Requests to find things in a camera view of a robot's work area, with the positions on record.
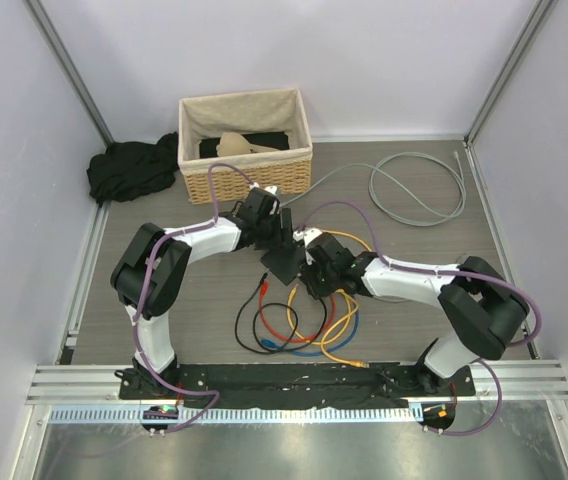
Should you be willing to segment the black network switch box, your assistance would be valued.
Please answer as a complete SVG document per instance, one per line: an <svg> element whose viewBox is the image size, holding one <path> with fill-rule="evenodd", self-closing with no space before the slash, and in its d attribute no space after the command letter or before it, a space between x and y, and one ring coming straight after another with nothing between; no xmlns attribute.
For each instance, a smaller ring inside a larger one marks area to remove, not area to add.
<svg viewBox="0 0 568 480"><path fill-rule="evenodd" d="M290 248L272 249L267 251L260 261L283 285L290 285L300 272L300 264L305 261L305 248L300 244L293 244Z"/></svg>

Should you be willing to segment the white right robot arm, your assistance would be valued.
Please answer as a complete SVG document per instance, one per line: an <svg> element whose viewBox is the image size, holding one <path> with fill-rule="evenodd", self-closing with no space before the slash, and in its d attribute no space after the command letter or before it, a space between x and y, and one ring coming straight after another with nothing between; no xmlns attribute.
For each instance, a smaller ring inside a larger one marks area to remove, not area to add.
<svg viewBox="0 0 568 480"><path fill-rule="evenodd" d="M436 395L463 367L498 360L530 312L531 303L479 257L463 263L403 262L374 251L354 255L334 235L309 229L294 235L304 251L299 275L310 294L396 297L440 309L452 332L434 340L415 365L421 391Z"/></svg>

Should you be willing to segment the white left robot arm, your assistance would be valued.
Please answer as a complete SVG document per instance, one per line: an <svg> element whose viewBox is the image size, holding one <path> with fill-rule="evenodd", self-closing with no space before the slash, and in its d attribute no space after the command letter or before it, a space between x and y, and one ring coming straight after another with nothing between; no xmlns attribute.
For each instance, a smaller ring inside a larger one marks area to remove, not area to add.
<svg viewBox="0 0 568 480"><path fill-rule="evenodd" d="M168 311L187 267L216 254L253 247L283 284L298 275L291 210L280 206L278 188L250 186L245 200L202 223L163 229L142 225L115 267L110 283L134 327L134 369L154 398L169 397L178 363L169 338Z"/></svg>

